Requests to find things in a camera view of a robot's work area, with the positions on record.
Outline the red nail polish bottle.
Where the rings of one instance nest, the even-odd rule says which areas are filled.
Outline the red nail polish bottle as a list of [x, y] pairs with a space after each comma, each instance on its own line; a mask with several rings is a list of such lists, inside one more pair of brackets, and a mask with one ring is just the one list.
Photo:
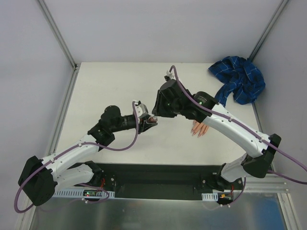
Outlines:
[[156, 116], [151, 116], [149, 119], [148, 119], [148, 122], [149, 123], [157, 123], [158, 121], [158, 118]]

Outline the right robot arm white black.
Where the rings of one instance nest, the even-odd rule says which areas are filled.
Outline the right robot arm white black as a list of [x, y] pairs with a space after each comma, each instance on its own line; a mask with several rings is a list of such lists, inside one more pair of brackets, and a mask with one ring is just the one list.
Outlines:
[[231, 118], [230, 113], [209, 94], [191, 94], [187, 89], [182, 90], [174, 79], [166, 81], [157, 91], [152, 113], [167, 118], [182, 115], [188, 120], [203, 122], [245, 151], [243, 156], [222, 164], [217, 174], [206, 178], [207, 186], [218, 191], [224, 191], [244, 176], [264, 178], [270, 169], [275, 149], [281, 142], [276, 134], [263, 134]]

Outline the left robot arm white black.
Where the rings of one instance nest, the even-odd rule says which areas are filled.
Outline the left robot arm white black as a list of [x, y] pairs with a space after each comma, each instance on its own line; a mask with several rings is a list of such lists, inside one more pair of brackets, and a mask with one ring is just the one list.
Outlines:
[[116, 132], [134, 129], [138, 136], [158, 124], [157, 117], [150, 115], [141, 102], [134, 101], [132, 109], [131, 115], [122, 115], [117, 106], [108, 106], [98, 123], [72, 146], [41, 159], [29, 158], [18, 180], [17, 193], [24, 192], [33, 206], [40, 206], [63, 188], [86, 183], [99, 185], [102, 170], [94, 162], [72, 166], [102, 149], [111, 149], [109, 145], [115, 140]]

